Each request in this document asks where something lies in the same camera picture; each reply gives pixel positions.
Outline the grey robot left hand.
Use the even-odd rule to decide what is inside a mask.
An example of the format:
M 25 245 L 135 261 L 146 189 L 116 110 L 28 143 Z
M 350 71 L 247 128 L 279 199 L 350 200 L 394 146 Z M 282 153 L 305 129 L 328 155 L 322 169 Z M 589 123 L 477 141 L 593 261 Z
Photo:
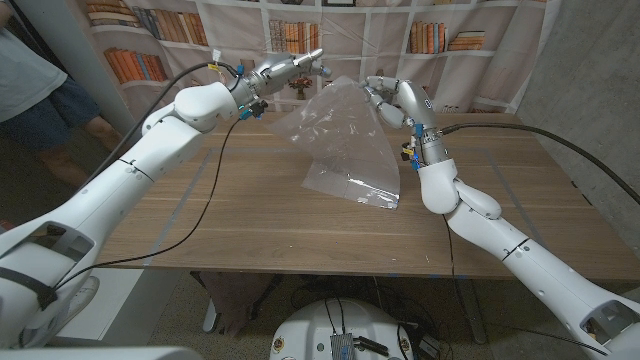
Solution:
M 324 51 L 316 49 L 302 55 L 288 52 L 269 55 L 247 76 L 252 92 L 257 96 L 279 92 L 298 78 L 318 75 L 330 78 L 332 70 L 321 64 Z

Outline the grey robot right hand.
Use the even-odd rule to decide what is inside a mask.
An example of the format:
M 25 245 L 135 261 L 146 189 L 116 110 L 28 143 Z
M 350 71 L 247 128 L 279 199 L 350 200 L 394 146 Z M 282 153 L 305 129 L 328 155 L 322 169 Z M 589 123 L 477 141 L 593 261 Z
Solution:
M 400 129 L 408 119 L 425 129 L 436 127 L 436 114 L 426 92 L 409 80 L 368 76 L 360 87 L 376 114 L 391 128 Z

